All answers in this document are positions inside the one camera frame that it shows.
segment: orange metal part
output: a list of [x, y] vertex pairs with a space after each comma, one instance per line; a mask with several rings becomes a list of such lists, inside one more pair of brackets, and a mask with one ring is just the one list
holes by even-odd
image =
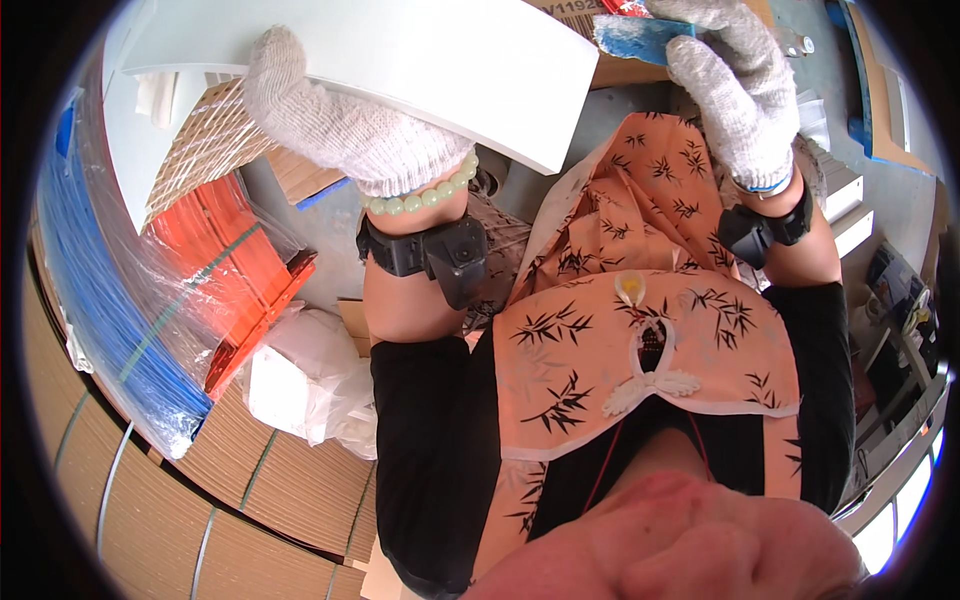
[[221, 340], [204, 382], [204, 390], [214, 400], [316, 271], [315, 252], [300, 252], [283, 264], [267, 234], [262, 229], [251, 232], [257, 223], [239, 180], [231, 173], [180, 198], [151, 227], [183, 280], [202, 272], [247, 235], [185, 306]]

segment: red string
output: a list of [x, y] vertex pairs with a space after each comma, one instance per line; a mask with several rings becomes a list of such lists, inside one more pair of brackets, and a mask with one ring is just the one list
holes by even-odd
[[[710, 463], [707, 460], [707, 449], [704, 447], [704, 439], [700, 436], [700, 428], [697, 427], [697, 421], [693, 419], [693, 415], [689, 411], [686, 411], [686, 416], [690, 419], [690, 424], [693, 425], [693, 433], [697, 435], [697, 444], [700, 445], [700, 457], [704, 459], [704, 468], [707, 470], [707, 481], [713, 481], [713, 477], [710, 476]], [[593, 497], [597, 493], [597, 489], [600, 488], [600, 480], [603, 479], [604, 471], [607, 470], [607, 464], [610, 462], [610, 456], [613, 454], [613, 447], [616, 445], [616, 440], [620, 437], [620, 429], [623, 428], [623, 420], [621, 420], [616, 425], [616, 431], [613, 432], [613, 440], [610, 442], [610, 447], [607, 449], [607, 458], [603, 460], [603, 466], [600, 467], [600, 473], [597, 475], [597, 480], [593, 482], [593, 490], [590, 491], [590, 496], [587, 498], [587, 504], [584, 505], [584, 510], [580, 513], [582, 516], [590, 508], [590, 502], [593, 501]]]
[[704, 447], [704, 439], [700, 437], [700, 429], [697, 427], [697, 421], [693, 419], [690, 411], [686, 411], [686, 415], [690, 418], [690, 424], [693, 425], [693, 433], [697, 434], [697, 443], [700, 444], [700, 457], [704, 459], [704, 468], [707, 470], [707, 481], [713, 481], [713, 478], [710, 477], [710, 463], [707, 461], [707, 449]]
[[593, 483], [593, 490], [590, 491], [590, 496], [587, 498], [587, 504], [584, 505], [584, 510], [580, 515], [582, 516], [587, 509], [590, 508], [590, 502], [593, 501], [593, 497], [597, 493], [597, 488], [600, 487], [600, 479], [603, 478], [603, 473], [607, 470], [607, 463], [610, 461], [610, 455], [613, 454], [613, 447], [616, 445], [616, 439], [620, 437], [620, 429], [623, 429], [623, 419], [616, 425], [616, 431], [613, 432], [613, 440], [610, 442], [610, 448], [607, 450], [607, 458], [603, 459], [603, 466], [600, 467], [600, 473], [597, 475], [597, 480]]

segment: camera lens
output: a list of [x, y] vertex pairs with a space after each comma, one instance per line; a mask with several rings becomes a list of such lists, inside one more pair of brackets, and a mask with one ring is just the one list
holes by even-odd
[[460, 262], [467, 262], [473, 258], [473, 248], [468, 244], [461, 244], [457, 246], [457, 249], [453, 252], [453, 257]]

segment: yellow pendant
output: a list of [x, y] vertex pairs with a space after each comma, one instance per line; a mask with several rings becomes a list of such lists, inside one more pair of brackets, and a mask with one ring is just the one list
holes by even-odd
[[633, 308], [639, 308], [647, 294], [647, 281], [639, 271], [621, 271], [613, 280], [613, 287], [623, 303]]

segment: pegboard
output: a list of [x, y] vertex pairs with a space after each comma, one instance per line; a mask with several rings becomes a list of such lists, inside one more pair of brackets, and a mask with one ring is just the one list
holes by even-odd
[[243, 107], [243, 80], [232, 79], [204, 92], [174, 138], [147, 201], [147, 220], [198, 186], [217, 180], [276, 147]]

